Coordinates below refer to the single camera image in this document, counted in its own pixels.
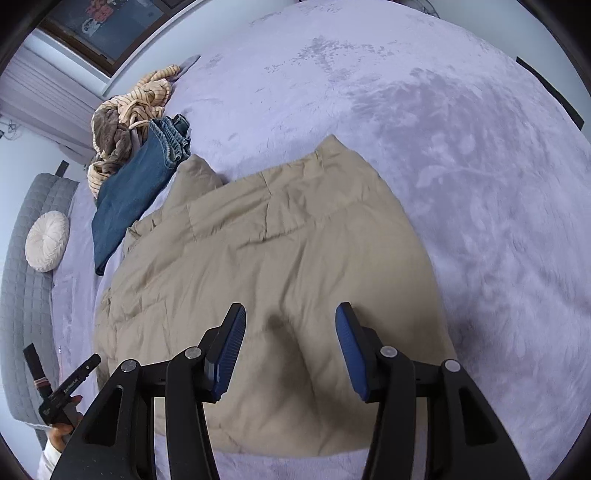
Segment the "window frame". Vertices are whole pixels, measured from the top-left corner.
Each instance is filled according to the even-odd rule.
[[[115,75],[117,70],[121,68],[121,66],[127,61],[129,57],[144,43],[150,36],[152,36],[160,27],[162,27],[166,22],[168,22],[173,16],[183,10],[185,7],[191,5],[192,3],[198,0],[181,0],[179,4],[174,7],[170,8],[161,0],[150,0],[156,7],[160,9],[162,12],[162,16],[156,20],[152,25],[150,25],[144,32],[137,37],[128,48],[116,59],[113,63],[111,63],[105,56],[98,53],[93,48],[89,47],[85,43],[78,40],[75,36],[63,31],[59,24],[49,17],[45,17],[39,28],[48,34],[50,37],[55,39],[56,41],[64,44],[67,48],[71,51],[78,54],[92,66],[96,67],[102,73],[107,75],[107,77],[111,78]]]

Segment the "denim jeans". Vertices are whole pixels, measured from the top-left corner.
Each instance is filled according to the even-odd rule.
[[[148,139],[119,171],[101,185],[92,219],[95,271],[103,275],[126,230],[152,204],[178,165],[189,155],[189,123],[182,115],[150,121]]]

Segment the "round white cushion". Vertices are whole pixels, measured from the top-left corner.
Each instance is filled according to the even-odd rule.
[[[47,212],[33,224],[25,242],[27,262],[39,272],[56,268],[66,251],[70,222],[61,212]]]

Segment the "gray headboard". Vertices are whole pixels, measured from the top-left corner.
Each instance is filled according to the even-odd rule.
[[[41,403],[22,349],[31,342],[39,353],[46,376],[57,385],[59,366],[51,327],[52,273],[33,270],[25,259],[25,240],[35,220],[58,210],[68,215],[78,182],[48,173],[37,175],[12,230],[0,287],[0,367],[12,416],[41,425]]]

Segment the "bed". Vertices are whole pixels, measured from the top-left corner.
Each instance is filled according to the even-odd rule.
[[[391,2],[309,0],[202,52],[176,84],[167,115],[177,113],[226,181],[300,158],[330,133],[370,162],[426,246],[460,361],[532,479],[550,477],[590,411],[591,146],[532,74]],[[96,302],[121,261],[118,251],[94,276],[83,187],[51,293],[62,377],[92,353]],[[95,383],[82,389],[84,408]],[[223,478],[353,479],[365,455],[216,459]]]

